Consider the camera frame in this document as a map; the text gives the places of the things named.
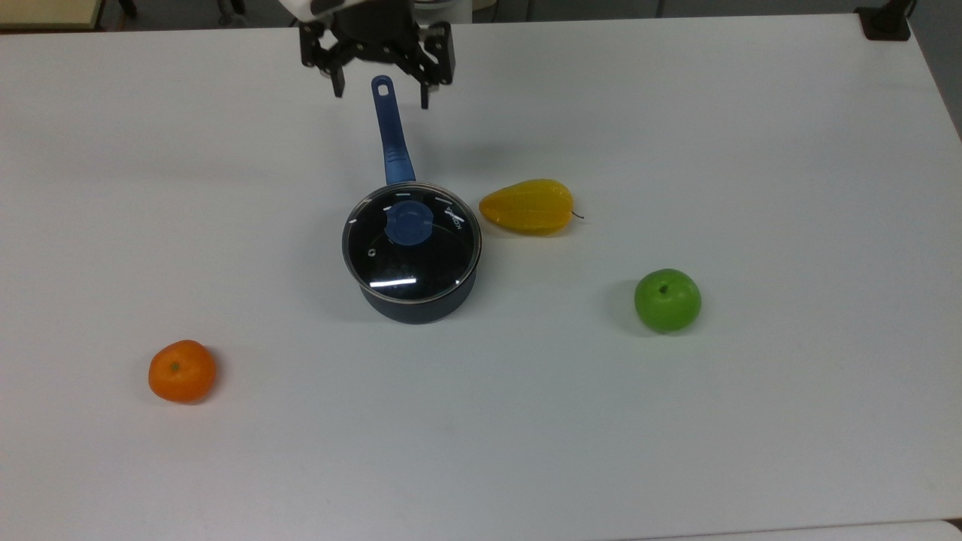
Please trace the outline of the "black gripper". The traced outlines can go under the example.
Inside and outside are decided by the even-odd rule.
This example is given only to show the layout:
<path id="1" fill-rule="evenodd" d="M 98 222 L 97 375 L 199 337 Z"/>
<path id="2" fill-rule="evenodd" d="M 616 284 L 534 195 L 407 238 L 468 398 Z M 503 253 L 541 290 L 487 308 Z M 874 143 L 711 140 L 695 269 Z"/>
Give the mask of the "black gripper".
<path id="1" fill-rule="evenodd" d="M 388 48 L 395 64 L 419 84 L 420 107 L 429 109 L 430 94 L 450 85 L 455 72 L 452 24 L 448 21 L 419 26 L 413 18 L 413 1 L 363 1 L 329 14 L 331 20 L 299 22 L 300 59 L 330 80 L 334 96 L 346 89 L 344 66 L 355 58 L 358 45 L 382 52 Z M 334 44 L 325 48 L 324 35 Z"/>

